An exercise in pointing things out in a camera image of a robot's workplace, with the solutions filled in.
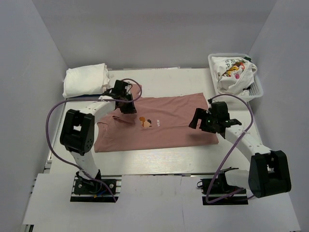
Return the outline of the white green spongebob t shirt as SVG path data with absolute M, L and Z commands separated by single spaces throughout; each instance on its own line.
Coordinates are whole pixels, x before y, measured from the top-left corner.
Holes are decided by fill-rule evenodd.
M 248 57 L 211 57 L 218 93 L 248 96 L 257 66 Z

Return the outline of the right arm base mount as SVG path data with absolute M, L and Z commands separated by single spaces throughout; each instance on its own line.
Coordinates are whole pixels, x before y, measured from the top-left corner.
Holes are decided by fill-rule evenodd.
M 238 192 L 237 194 L 231 195 L 229 197 L 225 197 L 224 199 L 219 200 L 215 203 L 209 204 L 208 202 L 206 202 L 206 194 L 207 194 L 207 190 L 208 190 L 210 183 L 211 183 L 211 178 L 203 178 L 197 182 L 197 188 L 200 189 L 202 193 L 202 204 L 204 206 L 206 205 L 248 205 L 248 199 L 247 199 L 248 196 L 247 196 L 246 189 Z M 209 201 L 213 201 L 216 198 L 220 198 L 224 195 L 230 194 L 234 191 L 237 191 L 238 189 L 239 189 L 238 187 L 228 187 L 227 190 L 223 190 L 219 186 L 219 181 L 216 179 L 210 190 Z

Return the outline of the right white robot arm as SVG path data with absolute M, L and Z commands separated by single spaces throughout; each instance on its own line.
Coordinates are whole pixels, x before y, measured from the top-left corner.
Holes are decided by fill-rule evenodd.
M 272 150 L 253 138 L 239 120 L 230 118 L 225 102 L 213 102 L 208 110 L 197 108 L 189 127 L 221 135 L 250 163 L 247 171 L 219 167 L 206 194 L 210 194 L 213 188 L 220 189 L 227 196 L 248 189 L 254 197 L 262 198 L 292 189 L 286 154 Z

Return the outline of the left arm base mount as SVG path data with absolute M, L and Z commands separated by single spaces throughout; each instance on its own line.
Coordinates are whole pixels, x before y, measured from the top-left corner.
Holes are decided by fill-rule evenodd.
M 74 177 L 74 182 L 71 191 L 70 202 L 79 203 L 115 203 L 121 192 L 122 178 L 120 176 L 102 176 L 109 190 L 101 183 L 93 182 L 92 180 L 82 180 L 78 174 Z

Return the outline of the pink mario t shirt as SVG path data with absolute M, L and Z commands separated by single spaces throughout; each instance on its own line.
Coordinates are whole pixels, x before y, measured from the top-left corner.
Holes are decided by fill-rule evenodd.
M 137 110 L 135 114 L 123 114 L 116 109 L 97 123 L 96 153 L 219 143 L 216 134 L 189 127 L 195 110 L 208 108 L 203 93 L 140 97 L 134 105 Z

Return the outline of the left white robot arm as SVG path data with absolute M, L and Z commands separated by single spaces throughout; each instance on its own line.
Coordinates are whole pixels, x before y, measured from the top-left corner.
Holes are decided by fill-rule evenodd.
M 79 110 L 69 109 L 60 135 L 60 143 L 73 156 L 78 166 L 78 175 L 87 179 L 85 187 L 92 193 L 101 190 L 102 181 L 91 149 L 95 142 L 96 123 L 107 114 L 120 110 L 123 114 L 135 114 L 136 98 L 130 92 L 131 79 L 116 80 L 114 87 L 106 90 L 97 100 L 90 99 L 90 104 Z

